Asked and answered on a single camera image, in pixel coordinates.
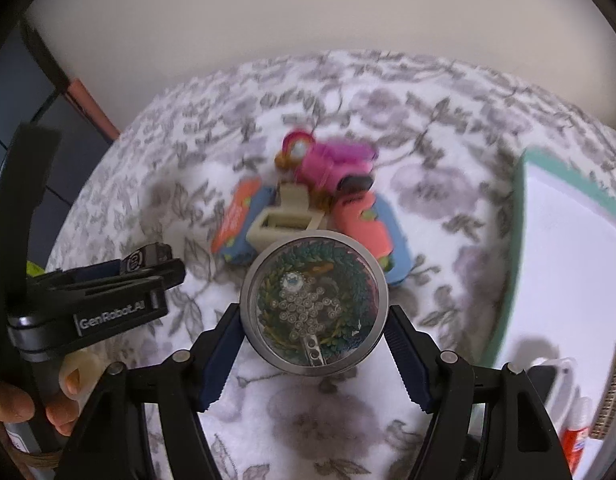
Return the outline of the left hand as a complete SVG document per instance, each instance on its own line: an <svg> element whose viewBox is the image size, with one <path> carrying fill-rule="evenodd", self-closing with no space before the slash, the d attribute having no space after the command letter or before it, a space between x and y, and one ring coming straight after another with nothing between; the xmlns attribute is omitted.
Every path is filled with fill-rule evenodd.
<svg viewBox="0 0 616 480"><path fill-rule="evenodd" d="M65 356L51 375L56 385L42 396L42 413L63 437L69 437L79 415L104 372L106 364L93 352L80 350ZM0 382L0 424L28 422L36 414L35 402L25 390Z"/></svg>

